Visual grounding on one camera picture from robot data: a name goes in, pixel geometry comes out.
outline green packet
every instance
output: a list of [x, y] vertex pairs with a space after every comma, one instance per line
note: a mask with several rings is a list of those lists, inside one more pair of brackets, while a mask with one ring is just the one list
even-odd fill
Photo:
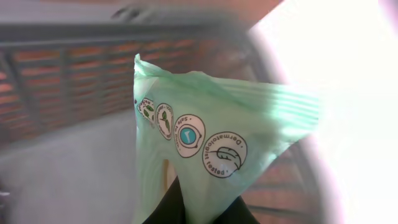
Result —
[[287, 86], [173, 74], [135, 58], [142, 223], [162, 199], [164, 161], [180, 181], [187, 223], [211, 223], [318, 123], [318, 100]]

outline mint green plastic wrapper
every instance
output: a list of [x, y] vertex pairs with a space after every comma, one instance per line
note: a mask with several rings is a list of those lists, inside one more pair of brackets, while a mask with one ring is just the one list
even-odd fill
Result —
[[164, 161], [180, 181], [187, 223], [211, 223], [318, 122], [318, 100], [289, 87], [172, 74], [135, 59], [142, 223], [162, 199]]

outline wet wipes pack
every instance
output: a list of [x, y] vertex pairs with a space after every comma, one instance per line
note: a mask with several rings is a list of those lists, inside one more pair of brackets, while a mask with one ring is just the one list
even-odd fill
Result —
[[174, 167], [187, 223], [211, 223], [318, 123], [318, 100], [287, 86], [173, 74], [135, 59], [134, 106], [142, 223]]

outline brown surface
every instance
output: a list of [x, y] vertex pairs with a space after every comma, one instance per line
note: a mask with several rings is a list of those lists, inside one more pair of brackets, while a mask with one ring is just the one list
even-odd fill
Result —
[[[82, 4], [115, 4], [125, 3], [122, 0], [41, 0], [43, 2], [76, 2]], [[184, 4], [217, 7], [234, 11], [240, 19], [255, 24], [271, 10], [273, 10], [282, 0], [137, 0], [129, 3], [145, 4]]]

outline leaf icon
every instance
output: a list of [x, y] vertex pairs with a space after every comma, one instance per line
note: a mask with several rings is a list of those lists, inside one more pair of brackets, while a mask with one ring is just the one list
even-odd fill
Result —
[[220, 159], [233, 161], [237, 169], [241, 168], [242, 166], [241, 157], [234, 149], [228, 147], [220, 147], [217, 150], [217, 157], [219, 157]]
[[151, 106], [149, 106], [149, 105], [147, 105], [146, 108], [147, 108], [149, 111], [153, 111], [153, 110], [154, 110], [154, 109], [153, 109]]
[[166, 122], [166, 128], [167, 128], [167, 130], [169, 130], [169, 132], [170, 132], [170, 124], [169, 124], [169, 121], [166, 120], [165, 122]]
[[148, 113], [148, 111], [144, 110], [144, 114], [145, 114], [145, 116], [147, 116], [147, 117], [149, 118], [149, 113]]

